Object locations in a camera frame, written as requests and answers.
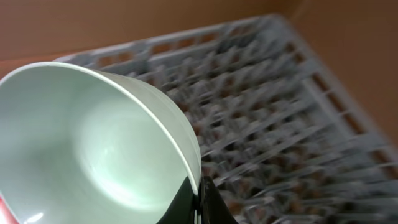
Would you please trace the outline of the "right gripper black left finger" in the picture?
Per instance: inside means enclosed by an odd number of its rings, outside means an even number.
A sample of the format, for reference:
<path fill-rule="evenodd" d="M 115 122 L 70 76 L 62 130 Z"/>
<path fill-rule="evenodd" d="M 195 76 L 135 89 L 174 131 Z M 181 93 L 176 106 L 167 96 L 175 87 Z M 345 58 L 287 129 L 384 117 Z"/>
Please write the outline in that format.
<path fill-rule="evenodd" d="M 191 183 L 186 177 L 182 182 L 167 211 L 157 224 L 194 224 L 195 195 Z"/>

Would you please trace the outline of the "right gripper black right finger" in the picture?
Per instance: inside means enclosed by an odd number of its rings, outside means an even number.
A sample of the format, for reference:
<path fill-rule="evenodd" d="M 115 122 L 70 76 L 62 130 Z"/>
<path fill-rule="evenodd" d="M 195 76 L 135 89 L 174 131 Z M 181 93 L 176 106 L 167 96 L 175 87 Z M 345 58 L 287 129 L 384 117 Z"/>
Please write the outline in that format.
<path fill-rule="evenodd" d="M 203 224 L 238 224 L 213 180 L 208 176 L 201 179 L 200 213 Z"/>

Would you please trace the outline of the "green bowl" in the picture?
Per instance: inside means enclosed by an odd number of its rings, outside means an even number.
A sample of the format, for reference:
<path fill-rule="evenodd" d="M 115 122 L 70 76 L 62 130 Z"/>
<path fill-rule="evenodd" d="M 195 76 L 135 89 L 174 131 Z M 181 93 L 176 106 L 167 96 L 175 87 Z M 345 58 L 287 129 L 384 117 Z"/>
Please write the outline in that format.
<path fill-rule="evenodd" d="M 157 223 L 201 179 L 182 110 L 136 78 L 60 62 L 1 80 L 1 197 L 20 223 Z"/>

